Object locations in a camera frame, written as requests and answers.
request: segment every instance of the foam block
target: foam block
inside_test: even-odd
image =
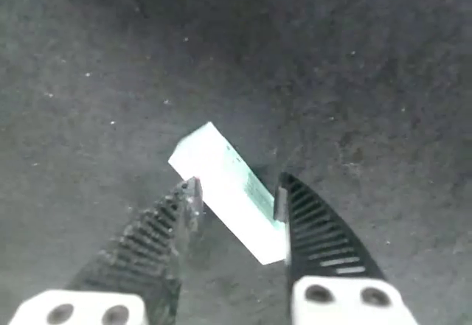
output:
[[[274,197],[211,122],[183,138],[169,163],[184,180],[200,179],[204,202],[261,264],[285,258]]]

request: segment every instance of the white rectangular block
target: white rectangular block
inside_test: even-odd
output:
[[[184,180],[200,179],[205,203],[261,264],[285,258],[274,197],[211,122],[183,138],[169,163]]]

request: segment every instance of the screw hole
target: screw hole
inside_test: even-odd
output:
[[[390,305],[390,298],[384,291],[377,288],[366,288],[361,293],[362,301],[369,305],[376,307],[388,307]]]
[[[126,325],[130,312],[127,307],[116,305],[108,309],[102,318],[103,325]]]
[[[70,319],[73,312],[74,306],[72,304],[61,304],[60,306],[51,310],[47,316],[47,322],[51,325],[65,323]]]
[[[331,292],[327,288],[318,284],[308,287],[305,291],[305,297],[307,300],[315,301],[317,303],[330,303],[334,301]]]

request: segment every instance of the gray fabric surface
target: gray fabric surface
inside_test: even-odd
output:
[[[471,324],[470,0],[0,0],[0,317],[177,182],[213,121],[346,219],[422,324]],[[211,214],[180,324],[286,324]]]

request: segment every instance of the dark gray carpet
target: dark gray carpet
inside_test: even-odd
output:
[[[422,324],[472,324],[471,0],[0,0],[0,316],[60,287],[213,121],[298,174]],[[180,324],[286,324],[209,213]]]

